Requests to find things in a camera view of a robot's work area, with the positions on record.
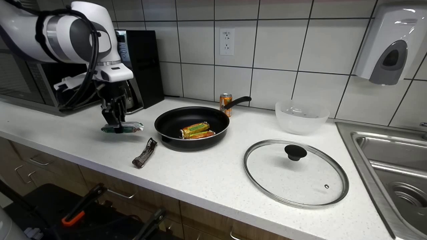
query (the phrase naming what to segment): pan handle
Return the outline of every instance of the pan handle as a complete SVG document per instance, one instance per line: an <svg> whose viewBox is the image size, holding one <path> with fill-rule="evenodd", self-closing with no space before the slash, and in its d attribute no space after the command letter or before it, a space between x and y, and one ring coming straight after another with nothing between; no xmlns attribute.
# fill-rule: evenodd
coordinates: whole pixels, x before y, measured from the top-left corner
<svg viewBox="0 0 427 240"><path fill-rule="evenodd" d="M251 100L252 100L252 97L250 97L250 96L239 97L239 99L228 103L227 105L224 105L224 109L230 109L230 108L238 105L239 103L251 101Z"/></svg>

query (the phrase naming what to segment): pot lid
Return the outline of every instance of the pot lid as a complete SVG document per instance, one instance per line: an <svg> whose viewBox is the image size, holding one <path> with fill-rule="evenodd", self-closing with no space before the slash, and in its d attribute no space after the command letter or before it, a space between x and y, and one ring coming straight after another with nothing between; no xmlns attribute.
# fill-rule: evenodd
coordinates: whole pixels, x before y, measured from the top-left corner
<svg viewBox="0 0 427 240"><path fill-rule="evenodd" d="M246 152L244 167L258 188L290 205L318 208L340 201L349 192L342 167L310 145L259 141Z"/></svg>

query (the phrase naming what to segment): stainless steel sink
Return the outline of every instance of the stainless steel sink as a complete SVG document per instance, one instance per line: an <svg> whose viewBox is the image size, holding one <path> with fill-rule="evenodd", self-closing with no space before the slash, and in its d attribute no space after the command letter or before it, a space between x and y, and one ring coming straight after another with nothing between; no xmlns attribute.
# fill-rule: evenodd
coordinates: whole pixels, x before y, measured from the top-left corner
<svg viewBox="0 0 427 240"><path fill-rule="evenodd" d="M338 123L393 237L427 239L427 141L419 132Z"/></svg>

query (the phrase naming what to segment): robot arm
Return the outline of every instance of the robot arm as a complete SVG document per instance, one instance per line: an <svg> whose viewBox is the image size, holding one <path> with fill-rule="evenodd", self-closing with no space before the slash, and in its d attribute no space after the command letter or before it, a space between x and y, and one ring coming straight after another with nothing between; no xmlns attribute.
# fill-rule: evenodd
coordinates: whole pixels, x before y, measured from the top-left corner
<svg viewBox="0 0 427 240"><path fill-rule="evenodd" d="M103 116L110 125L119 128L115 132L120 132L126 115L126 81L134 73L120 61L107 9L74 1L71 11L47 13L26 11L11 1L0 0L0 35L10 49L30 61L87 64L82 92L92 80L103 84L99 92ZM64 109L75 104L82 92L68 100Z"/></svg>

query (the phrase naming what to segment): white countertop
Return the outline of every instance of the white countertop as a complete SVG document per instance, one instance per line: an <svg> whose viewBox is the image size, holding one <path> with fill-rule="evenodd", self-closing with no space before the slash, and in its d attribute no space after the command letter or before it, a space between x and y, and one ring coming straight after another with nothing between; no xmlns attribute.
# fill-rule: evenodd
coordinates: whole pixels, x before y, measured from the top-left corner
<svg viewBox="0 0 427 240"><path fill-rule="evenodd" d="M175 152L160 143L154 121L184 105L216 107L167 99L127 116L128 121L143 123L143 132L115 135L100 131L106 123L100 107L59 117L0 101L0 136L291 239L391 239L332 121L314 135L296 136L279 129L272 111L236 107L218 145ZM159 145L136 169L131 161L150 137ZM298 141L330 155L349 176L349 195L320 209L295 208L267 197L243 168L248 147L266 139Z"/></svg>

